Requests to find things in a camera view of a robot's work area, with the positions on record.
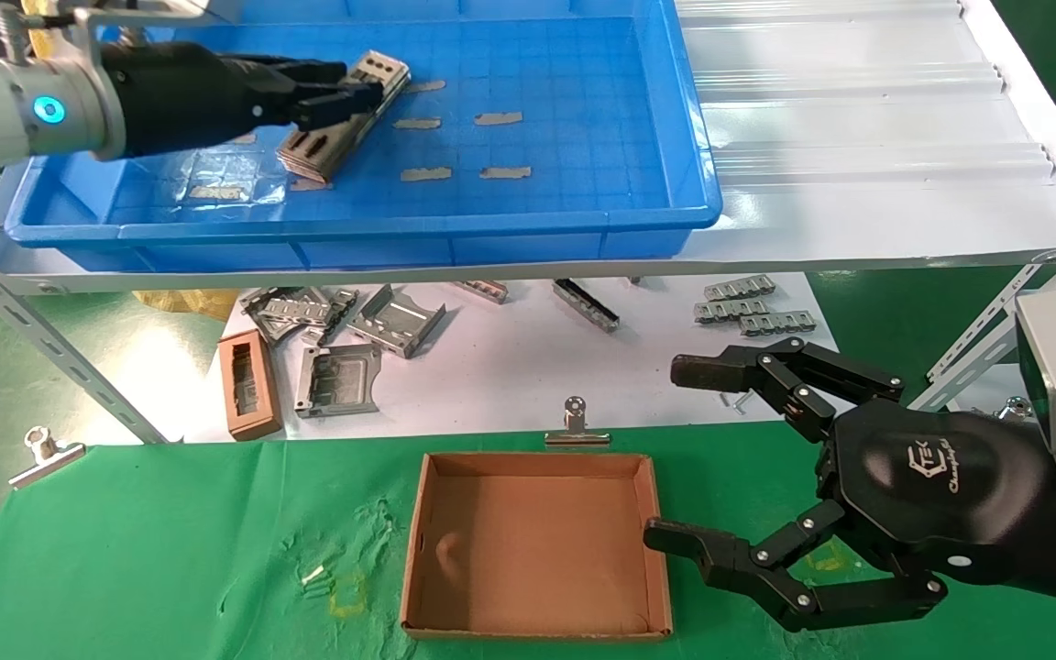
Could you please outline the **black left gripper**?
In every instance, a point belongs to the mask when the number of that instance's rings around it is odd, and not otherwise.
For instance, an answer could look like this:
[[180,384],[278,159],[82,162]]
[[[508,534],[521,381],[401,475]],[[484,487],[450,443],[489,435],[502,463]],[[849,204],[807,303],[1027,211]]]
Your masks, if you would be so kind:
[[122,159],[206,148],[286,117],[302,131],[344,124],[382,102],[382,84],[351,81],[340,61],[219,54],[189,41],[105,43],[120,101]]

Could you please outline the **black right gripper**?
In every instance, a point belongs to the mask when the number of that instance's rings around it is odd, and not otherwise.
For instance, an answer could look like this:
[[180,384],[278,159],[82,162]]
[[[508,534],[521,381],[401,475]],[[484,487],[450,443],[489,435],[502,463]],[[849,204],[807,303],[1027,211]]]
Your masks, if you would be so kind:
[[[1040,560],[1036,523],[1053,463],[1029,423],[902,408],[902,379],[796,337],[730,344],[715,357],[677,355],[670,379],[753,392],[810,444],[830,439],[829,499],[758,544],[666,518],[643,526],[650,550],[693,561],[709,588],[751,599],[785,631],[921,619],[947,596],[928,571],[1015,585]],[[824,392],[857,408],[838,416]],[[891,577],[810,586],[789,572],[835,534]]]

